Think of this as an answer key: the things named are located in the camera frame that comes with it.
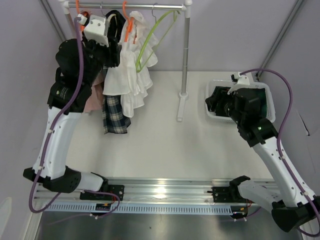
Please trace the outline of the white ruffled skirt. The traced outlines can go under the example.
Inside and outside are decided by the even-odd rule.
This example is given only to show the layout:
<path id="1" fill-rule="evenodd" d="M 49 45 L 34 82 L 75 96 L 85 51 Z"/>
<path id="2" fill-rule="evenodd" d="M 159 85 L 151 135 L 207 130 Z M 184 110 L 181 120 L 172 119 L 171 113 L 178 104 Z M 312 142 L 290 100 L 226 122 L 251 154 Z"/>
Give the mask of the white ruffled skirt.
<path id="1" fill-rule="evenodd" d="M 121 45 L 120 64 L 118 67 L 107 70 L 103 94 L 120 96 L 123 115 L 132 118 L 134 109 L 145 105 L 144 98 L 148 96 L 147 90 L 153 85 L 148 68 L 154 66 L 158 62 L 158 58 L 153 53 L 146 66 L 141 72 L 137 73 L 136 60 L 151 27 L 139 11 L 132 11 L 129 16 L 133 18 L 133 28 L 129 34 L 128 41 L 125 42 L 125 33 L 128 25 L 128 22 L 125 22 L 119 41 Z M 151 46 L 156 44 L 154 42 L 155 38 L 152 38 L 152 40 L 143 54 L 142 63 L 151 53 Z"/>

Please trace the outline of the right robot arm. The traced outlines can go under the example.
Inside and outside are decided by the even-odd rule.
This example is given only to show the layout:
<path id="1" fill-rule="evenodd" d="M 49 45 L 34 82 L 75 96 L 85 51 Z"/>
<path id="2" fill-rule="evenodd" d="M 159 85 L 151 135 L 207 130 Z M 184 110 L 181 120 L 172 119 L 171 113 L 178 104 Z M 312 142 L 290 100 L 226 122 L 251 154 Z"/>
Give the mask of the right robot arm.
<path id="1" fill-rule="evenodd" d="M 207 110 L 236 123 L 239 135 L 262 159 L 276 182 L 279 194 L 256 184 L 248 176 L 229 183 L 228 196 L 234 202 L 250 200 L 271 213 L 276 225 L 290 232 L 319 217 L 320 198 L 295 171 L 279 133 L 268 119 L 269 96 L 264 88 L 216 86 L 205 99 Z"/>

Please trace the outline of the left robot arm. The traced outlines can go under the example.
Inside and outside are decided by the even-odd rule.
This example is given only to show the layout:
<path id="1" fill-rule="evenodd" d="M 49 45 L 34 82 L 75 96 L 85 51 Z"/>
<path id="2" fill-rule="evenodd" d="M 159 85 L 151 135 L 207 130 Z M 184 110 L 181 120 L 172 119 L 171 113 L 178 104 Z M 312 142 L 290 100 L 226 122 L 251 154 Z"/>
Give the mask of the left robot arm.
<path id="1" fill-rule="evenodd" d="M 50 88 L 48 121 L 36 163 L 23 171 L 23 176 L 57 193 L 89 190 L 97 200 L 108 196 L 107 180 L 98 174 L 80 172 L 66 165 L 67 153 L 78 120 L 84 112 L 92 86 L 104 67 L 117 67 L 120 50 L 116 37 L 108 45 L 94 40 L 69 39 L 58 48 L 58 68 Z"/>

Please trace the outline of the orange plastic hanger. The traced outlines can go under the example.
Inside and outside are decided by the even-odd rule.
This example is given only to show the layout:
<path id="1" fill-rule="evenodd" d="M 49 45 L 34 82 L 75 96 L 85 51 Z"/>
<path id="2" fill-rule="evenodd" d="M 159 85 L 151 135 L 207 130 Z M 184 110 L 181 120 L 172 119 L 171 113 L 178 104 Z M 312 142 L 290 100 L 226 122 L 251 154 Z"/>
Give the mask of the orange plastic hanger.
<path id="1" fill-rule="evenodd" d="M 133 21 L 134 19 L 132 17 L 129 17 L 126 13 L 126 4 L 127 1 L 125 0 L 122 3 L 122 11 L 123 11 L 123 15 L 125 17 L 125 19 L 127 20 L 127 27 L 126 27 L 126 31 L 125 31 L 125 37 L 124 37 L 124 42 L 127 43 L 128 39 L 129 39 L 129 34 L 132 32 L 133 29 Z"/>

